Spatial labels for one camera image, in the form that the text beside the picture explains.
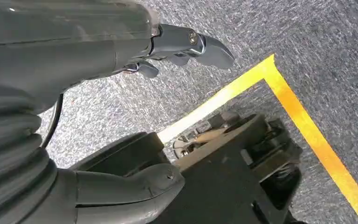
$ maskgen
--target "robotic arm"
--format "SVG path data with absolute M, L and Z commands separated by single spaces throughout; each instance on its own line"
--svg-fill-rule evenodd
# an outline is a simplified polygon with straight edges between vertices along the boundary
M 59 169 L 35 134 L 66 89 L 119 72 L 155 77 L 146 60 L 189 58 L 226 69 L 218 40 L 156 23 L 122 0 L 0 0 L 0 224 L 121 223 L 154 220 L 184 178 L 171 164 L 131 176 Z

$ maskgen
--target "screw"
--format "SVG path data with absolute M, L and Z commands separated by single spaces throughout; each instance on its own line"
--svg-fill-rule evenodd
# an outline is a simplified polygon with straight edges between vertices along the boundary
M 191 45 L 196 45 L 198 42 L 198 36 L 197 33 L 194 32 L 194 30 L 190 31 L 189 33 L 189 40 Z

